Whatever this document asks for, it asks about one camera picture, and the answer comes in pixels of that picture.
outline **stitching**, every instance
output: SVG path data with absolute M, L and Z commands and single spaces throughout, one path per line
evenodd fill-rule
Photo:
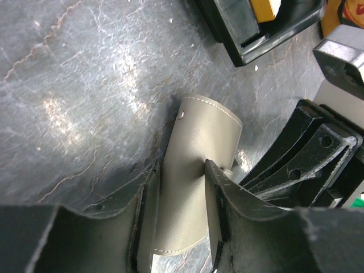
M 203 239 L 205 239 L 206 236 L 203 236 L 201 239 L 199 239 L 196 243 L 184 248 L 184 249 L 180 249 L 180 250 L 159 250 L 159 249 L 154 249 L 154 251 L 158 251 L 158 252 L 163 252 L 163 253 L 175 253 L 175 252 L 181 252 L 187 249 L 190 249 L 191 247 L 197 245 L 199 242 L 201 242 Z
M 232 118 L 233 119 L 233 121 L 235 121 L 238 125 L 239 125 L 239 127 L 242 127 L 241 125 L 240 125 L 240 123 L 234 118 L 234 117 L 232 117 L 228 112 L 226 112 L 225 110 L 223 110 L 223 109 L 221 109 L 220 107 L 218 107 L 217 105 L 215 105 L 215 104 L 212 104 L 211 102 L 209 102 L 209 101 L 205 101 L 205 100 L 202 100 L 202 99 L 200 99 L 200 98 L 194 98 L 194 97 L 185 97 L 185 98 L 192 98 L 192 99 L 194 99 L 194 100 L 198 100 L 198 101 L 202 101 L 202 102 L 204 102 L 204 103 L 206 103 L 206 104 L 209 104 L 209 105 L 212 105 L 212 106 L 214 106 L 214 107 L 216 107 L 218 110 L 220 110 L 220 111 L 222 111 L 223 113 L 225 113 L 226 115 L 228 115 L 230 118 Z

